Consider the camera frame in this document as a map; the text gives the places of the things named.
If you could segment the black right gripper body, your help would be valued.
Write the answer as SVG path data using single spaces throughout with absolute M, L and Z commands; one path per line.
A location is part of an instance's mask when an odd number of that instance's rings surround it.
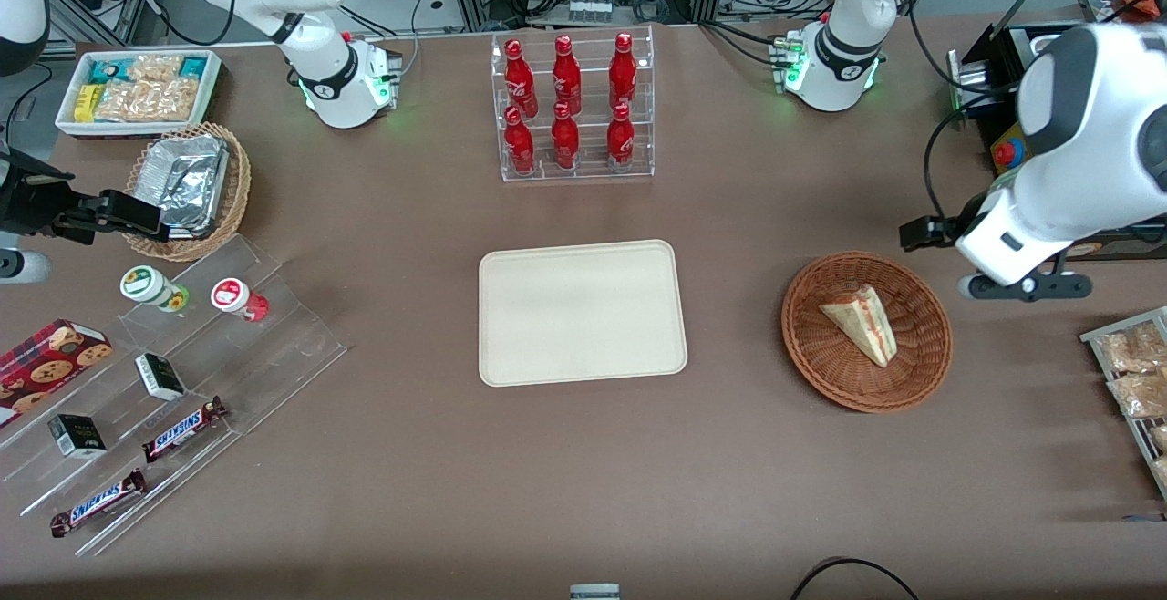
M 1 230 L 18 237 L 44 233 L 81 243 L 79 235 L 56 223 L 63 212 L 77 205 L 69 184 L 75 173 L 58 170 L 21 151 L 4 152 L 4 165 Z

